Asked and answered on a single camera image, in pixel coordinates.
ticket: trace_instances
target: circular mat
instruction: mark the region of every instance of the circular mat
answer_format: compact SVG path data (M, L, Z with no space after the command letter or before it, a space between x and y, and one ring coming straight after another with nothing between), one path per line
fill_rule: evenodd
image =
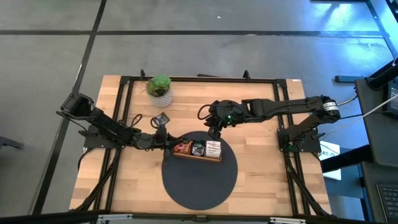
M207 132L194 131L183 138L211 141ZM220 139L221 163L170 156L162 163L164 188L178 204L192 210L213 208L228 198L238 176L238 164L231 147Z

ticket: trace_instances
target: white cable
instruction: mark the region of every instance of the white cable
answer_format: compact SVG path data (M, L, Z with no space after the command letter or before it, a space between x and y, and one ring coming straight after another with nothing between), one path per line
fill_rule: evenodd
M381 103L379 106L373 108L371 111L367 112L366 114L362 115L362 117L360 117L360 118L358 118L358 119L356 119L356 120L354 120L354 121L352 121L352 122L350 122L350 123L348 123L348 124L342 125L342 126L336 128L336 129L332 130L331 132L329 132L328 134L326 134L326 135L321 139L321 141L324 140L326 137L328 137L330 134L333 134L333 133L335 133L336 131L339 131L339 130L341 130L341 129L347 128L348 126L350 126L350 125L352 125L353 123L359 121L360 119L363 119L363 118L366 117L367 115L373 113L374 111L376 111L377 109L379 109L380 107L382 107L383 105L385 105L386 103L390 102L391 100L393 100L393 99L395 99L395 98L397 98L397 97L398 97L398 94L396 94L395 96L393 96L393 97L389 98L388 100L384 101L384 102Z
M341 106L341 105L347 104L347 103L349 103L349 102L351 102L351 101L355 100L357 97L358 97L358 96L357 96L357 95L355 95L355 96L354 96L354 98L352 98L352 99L349 99L349 100L346 100L346 101L344 101L344 102L341 102L341 103L338 103L338 104L337 104L337 106Z
M394 59L394 61L392 62L392 66L396 66L397 64L396 64L396 60L398 59L398 57L396 57L395 59Z

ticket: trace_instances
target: butcher block tabletop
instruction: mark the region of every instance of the butcher block tabletop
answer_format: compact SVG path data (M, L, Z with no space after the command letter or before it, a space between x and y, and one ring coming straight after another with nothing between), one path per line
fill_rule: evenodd
M120 76L105 75L99 89L96 106L112 117ZM286 80L291 100L304 98L300 80ZM126 90L120 110L124 108ZM208 131L203 121L197 118L199 108L215 100L268 98L275 100L272 84L268 83L220 83L220 82L172 82L173 102L166 108L151 105L145 91L144 81L135 81L127 119L142 114L135 125L145 133L155 133L150 119L161 112L170 118L167 131L181 136L191 131ZM294 114L298 124L308 114ZM284 158L279 151L276 130L278 119L274 117L263 123L240 124L225 128L221 137L231 146L238 162L238 179L231 195L218 206L208 210L190 210L174 202L167 194L162 181L163 151L143 151L125 147L121 151L112 212L165 213L198 215L280 215L291 216ZM98 182L105 149L93 149L82 160L78 171L70 208L76 208L90 194ZM301 153L305 184L315 200L327 212L331 212L325 181L319 160L310 153ZM295 186L298 210L303 213L299 188ZM104 187L100 208L104 208L108 185Z

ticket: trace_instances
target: gray floor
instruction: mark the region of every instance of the gray floor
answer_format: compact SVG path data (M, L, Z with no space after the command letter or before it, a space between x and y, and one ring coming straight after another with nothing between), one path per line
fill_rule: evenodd
M372 2L398 48L396 21L383 0ZM0 29L90 30L99 5L99 0L2 0ZM377 26L365 3L108 0L99 29L369 31ZM72 89L87 40L88 36L0 35L0 136L25 143L20 151L0 151L0 217L28 212L60 122L55 111ZM222 77L240 77L247 69L252 77L299 78L307 96L324 94L343 101L354 96L353 85L334 83L335 75L367 76L391 60L386 43L372 38L97 36L81 92L96 99L103 75L138 75L141 68L150 75ZM360 113L358 102L340 110L343 116ZM320 131L350 121L323 125ZM83 145L77 130L74 125L68 129L46 213L68 209ZM362 122L326 141L344 147L368 142ZM361 209L349 198L331 197L331 203L340 217L347 217L345 206Z

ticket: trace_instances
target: white pot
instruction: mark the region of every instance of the white pot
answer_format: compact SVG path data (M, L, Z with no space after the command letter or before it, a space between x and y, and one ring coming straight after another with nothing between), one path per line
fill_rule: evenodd
M173 92L171 90L171 86L169 86L169 90L167 90L167 93L160 97L154 97L154 96L150 95L148 93L148 91L146 91L146 92L147 92L150 102L158 108L164 108L164 107L170 105L173 101Z

